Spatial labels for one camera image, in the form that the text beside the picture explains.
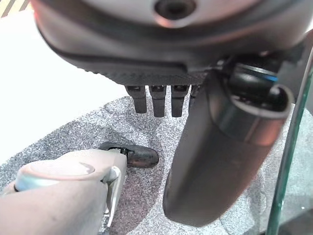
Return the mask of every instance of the gray carpet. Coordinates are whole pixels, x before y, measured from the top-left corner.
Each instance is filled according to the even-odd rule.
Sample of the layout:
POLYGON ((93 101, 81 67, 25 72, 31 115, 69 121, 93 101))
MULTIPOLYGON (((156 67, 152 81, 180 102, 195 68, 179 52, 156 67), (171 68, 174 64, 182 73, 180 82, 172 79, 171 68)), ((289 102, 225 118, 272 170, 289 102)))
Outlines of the gray carpet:
MULTIPOLYGON (((14 180, 22 165, 31 161, 55 159, 73 150, 97 148, 105 141, 140 144, 160 154, 159 164, 153 169, 128 169, 112 227, 108 231, 104 224, 103 233, 255 235, 264 230, 290 118, 255 180, 233 207, 214 223, 193 228, 168 220, 162 211, 165 180, 187 118, 186 103, 183 117, 172 118, 169 102, 167 97, 166 117, 154 118, 151 98, 148 113, 139 115, 134 112, 131 98, 124 97, 60 127, 0 166, 0 189, 14 180)), ((309 182, 313 178, 312 126, 313 117, 305 111, 285 199, 285 218, 312 207, 313 189, 309 182)))

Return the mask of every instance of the circular hole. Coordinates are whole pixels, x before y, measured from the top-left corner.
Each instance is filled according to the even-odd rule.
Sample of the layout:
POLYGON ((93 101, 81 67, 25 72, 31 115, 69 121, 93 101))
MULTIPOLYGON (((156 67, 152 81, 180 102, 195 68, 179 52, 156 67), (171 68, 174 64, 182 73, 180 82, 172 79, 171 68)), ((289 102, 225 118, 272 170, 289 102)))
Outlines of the circular hole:
POLYGON ((160 0, 156 12, 168 20, 180 20, 189 16, 196 8, 193 0, 160 0))
POLYGON ((187 7, 182 2, 173 2, 167 5, 167 11, 170 15, 181 15, 184 14, 187 7))

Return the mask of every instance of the robotic arm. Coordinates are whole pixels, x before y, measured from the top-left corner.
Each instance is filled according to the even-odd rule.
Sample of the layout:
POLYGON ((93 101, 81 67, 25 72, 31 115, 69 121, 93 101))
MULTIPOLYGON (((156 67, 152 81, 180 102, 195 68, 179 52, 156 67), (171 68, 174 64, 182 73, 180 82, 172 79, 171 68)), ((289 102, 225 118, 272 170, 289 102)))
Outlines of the robotic arm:
MULTIPOLYGON (((249 185, 289 114, 293 95, 277 75, 285 61, 297 66, 312 0, 33 0, 32 5, 51 49, 79 68, 124 85, 137 113, 147 112, 149 86, 155 117, 163 117, 166 87, 171 86, 172 116, 180 117, 190 89, 189 117, 165 186, 163 209, 168 218, 197 227, 221 216, 249 185)), ((51 162, 26 165, 14 184, 21 192, 4 196, 0 204, 33 194, 49 197, 71 185, 66 197, 54 197, 56 203, 63 205, 62 200, 80 194, 78 205, 89 198, 85 189, 93 188, 93 199, 84 201, 84 208, 100 215, 106 210, 100 198, 108 195, 112 216, 119 197, 113 196, 114 189, 121 190, 126 160, 102 151, 95 152, 95 157, 103 155, 96 160, 86 150, 87 158, 81 158, 82 152, 69 153, 51 165, 73 164, 85 172, 87 165, 94 168, 83 175, 65 177, 53 170, 51 177, 51 162), (28 177, 37 179, 39 174, 35 186, 26 186, 28 177), (57 184, 38 188, 51 180, 57 184), (110 188, 113 182, 119 183, 110 188)), ((71 210, 80 214, 82 208, 72 205, 71 210)), ((78 226, 81 234, 85 229, 96 234, 97 229, 74 224, 73 218, 67 218, 68 224, 78 226)), ((54 223, 53 217, 44 221, 54 223)), ((98 226, 99 220, 93 221, 98 226)), ((58 234, 71 234, 67 229, 58 234)))

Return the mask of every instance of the gray plastic arm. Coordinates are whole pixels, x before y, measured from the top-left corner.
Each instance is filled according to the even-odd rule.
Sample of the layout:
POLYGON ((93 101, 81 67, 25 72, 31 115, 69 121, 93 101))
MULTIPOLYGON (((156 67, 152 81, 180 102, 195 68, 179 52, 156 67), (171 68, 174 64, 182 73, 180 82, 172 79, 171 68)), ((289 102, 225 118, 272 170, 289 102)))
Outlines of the gray plastic arm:
POLYGON ((96 235, 108 187, 97 181, 61 181, 0 198, 6 235, 96 235))

